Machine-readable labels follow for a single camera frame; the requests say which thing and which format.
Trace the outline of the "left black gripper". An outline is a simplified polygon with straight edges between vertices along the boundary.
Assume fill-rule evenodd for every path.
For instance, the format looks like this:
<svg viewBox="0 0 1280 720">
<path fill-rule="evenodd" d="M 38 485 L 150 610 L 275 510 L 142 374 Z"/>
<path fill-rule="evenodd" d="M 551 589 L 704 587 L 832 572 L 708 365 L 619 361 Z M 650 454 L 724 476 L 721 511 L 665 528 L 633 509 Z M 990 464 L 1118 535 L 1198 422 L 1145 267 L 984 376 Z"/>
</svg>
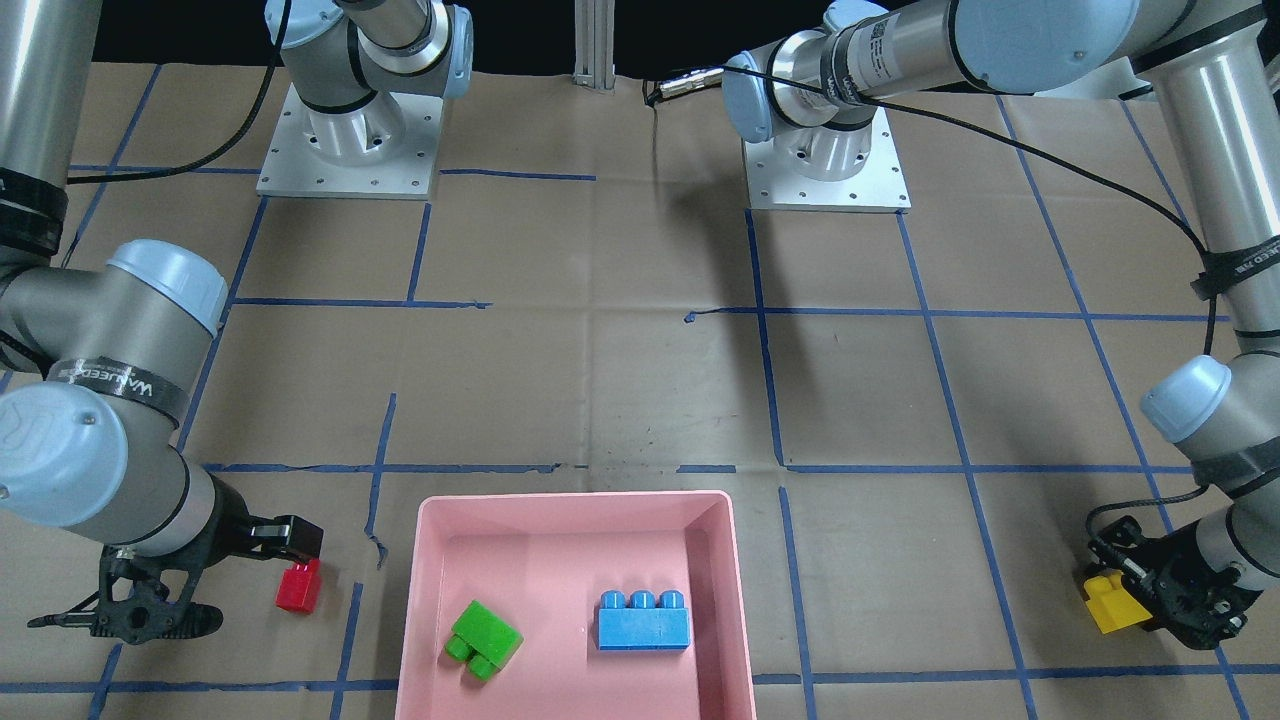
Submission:
<svg viewBox="0 0 1280 720">
<path fill-rule="evenodd" d="M 1165 629 L 1190 650 L 1216 650 L 1240 634 L 1261 593 L 1238 585 L 1236 569 L 1213 570 L 1201 555 L 1193 525 L 1148 538 L 1132 515 L 1102 530 L 1097 520 L 1085 516 L 1091 551 L 1085 578 L 1119 571 L 1123 587 L 1155 616 L 1142 629 Z"/>
</svg>

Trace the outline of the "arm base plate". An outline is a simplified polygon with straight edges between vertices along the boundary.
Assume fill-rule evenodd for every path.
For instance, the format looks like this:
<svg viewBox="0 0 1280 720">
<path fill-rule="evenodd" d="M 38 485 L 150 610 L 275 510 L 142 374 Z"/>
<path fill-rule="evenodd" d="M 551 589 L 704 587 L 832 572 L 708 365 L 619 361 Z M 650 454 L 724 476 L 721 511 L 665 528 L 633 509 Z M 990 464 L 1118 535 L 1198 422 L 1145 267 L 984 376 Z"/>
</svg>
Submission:
<svg viewBox="0 0 1280 720">
<path fill-rule="evenodd" d="M 291 88 L 256 190 L 270 197 L 425 201 L 444 110 L 439 97 L 378 94 L 355 111 L 328 114 Z"/>
<path fill-rule="evenodd" d="M 749 205 L 772 211 L 905 213 L 913 208 L 887 111 L 854 131 L 791 129 L 742 143 Z"/>
</svg>

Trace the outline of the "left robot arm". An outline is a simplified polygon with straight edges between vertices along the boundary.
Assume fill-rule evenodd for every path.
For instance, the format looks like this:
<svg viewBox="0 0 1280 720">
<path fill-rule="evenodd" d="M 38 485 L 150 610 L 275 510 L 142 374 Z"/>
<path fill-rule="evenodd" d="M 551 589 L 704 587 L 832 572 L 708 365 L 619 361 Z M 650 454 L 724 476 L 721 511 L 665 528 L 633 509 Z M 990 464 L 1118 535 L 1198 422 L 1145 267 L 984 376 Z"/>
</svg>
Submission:
<svg viewBox="0 0 1280 720">
<path fill-rule="evenodd" d="M 1135 446 L 1165 442 L 1220 502 L 1147 536 L 1137 502 L 1085 516 L 1082 598 L 1101 630 L 1219 650 L 1277 597 L 1277 106 L 1262 1 L 835 1 L 815 26 L 739 53 L 722 92 L 748 176 L 815 193 L 872 179 L 888 122 L 977 129 L 993 159 L 899 142 L 925 228 L 1029 231 L 1042 215 L 1083 264 L 1083 301 L 1155 310 L 1189 359 L 1114 386 Z"/>
</svg>

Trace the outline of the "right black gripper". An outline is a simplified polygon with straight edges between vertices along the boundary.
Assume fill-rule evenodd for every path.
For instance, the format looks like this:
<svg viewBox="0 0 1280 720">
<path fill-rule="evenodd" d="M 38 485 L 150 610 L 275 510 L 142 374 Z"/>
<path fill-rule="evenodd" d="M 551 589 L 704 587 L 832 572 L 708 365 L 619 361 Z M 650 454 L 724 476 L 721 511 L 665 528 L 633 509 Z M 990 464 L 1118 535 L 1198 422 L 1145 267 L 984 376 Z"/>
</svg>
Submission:
<svg viewBox="0 0 1280 720">
<path fill-rule="evenodd" d="M 323 528 L 296 515 L 255 518 L 252 525 L 238 491 L 223 480 L 212 487 L 212 518 L 191 543 L 157 557 L 122 559 L 118 550 L 104 548 L 96 607 L 45 614 L 28 620 L 27 626 L 90 628 L 93 637 L 125 643 L 196 639 L 218 632 L 224 621 L 220 609 L 192 601 L 205 569 L 246 548 L 252 559 L 302 566 L 320 559 Z"/>
</svg>

